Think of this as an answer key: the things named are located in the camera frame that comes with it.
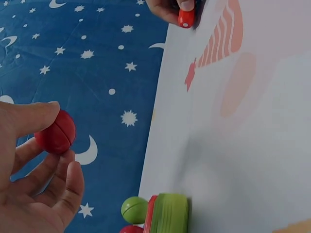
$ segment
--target red toy piece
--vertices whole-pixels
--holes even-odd
[[[156,201],[157,195],[153,195],[150,200],[148,201],[148,209],[147,215],[144,224],[144,232],[143,233],[150,233],[151,229],[151,222],[152,222],[152,214],[154,213],[154,206]]]
[[[192,11],[179,10],[178,25],[182,28],[191,28],[194,25],[195,8]]]
[[[71,116],[60,110],[55,122],[43,131],[35,133],[39,146],[48,153],[62,154],[76,138],[76,128]]]
[[[143,233],[143,228],[138,226],[127,226],[122,228],[120,233]]]

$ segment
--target white crescent moon print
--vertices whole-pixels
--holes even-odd
[[[151,48],[161,48],[161,49],[164,49],[165,48],[165,43],[156,43],[156,44],[153,44],[149,47],[150,49]]]
[[[12,45],[12,44],[17,40],[17,35],[8,36],[8,37],[6,37],[6,38],[3,38],[2,41],[3,41],[3,40],[7,40],[7,39],[9,39],[10,42],[9,42],[9,44],[7,44],[5,47],[8,47],[8,46]]]
[[[75,154],[76,161],[79,162],[81,165],[88,165],[95,161],[97,157],[97,145],[95,140],[89,135],[90,145],[87,151],[81,154]]]
[[[50,8],[58,8],[58,7],[61,7],[61,6],[65,5],[65,4],[66,4],[66,2],[64,2],[62,4],[58,4],[58,3],[56,3],[56,0],[52,0],[50,2],[50,4],[49,4],[49,7]]]

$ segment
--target green toy ball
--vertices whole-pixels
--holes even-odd
[[[140,197],[131,197],[123,202],[121,214],[125,221],[130,224],[139,225],[145,222],[148,202]]]

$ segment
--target blue star-patterned fabric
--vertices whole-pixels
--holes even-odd
[[[138,194],[166,32],[144,0],[0,2],[0,100],[57,100],[76,124],[86,189],[68,233],[127,225],[121,205]]]

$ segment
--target fingernail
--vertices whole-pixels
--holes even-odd
[[[194,0],[183,1],[180,5],[183,11],[192,11],[194,9]]]
[[[50,101],[49,103],[50,103],[50,104],[53,104],[53,105],[58,105],[58,102],[57,102],[57,101]]]

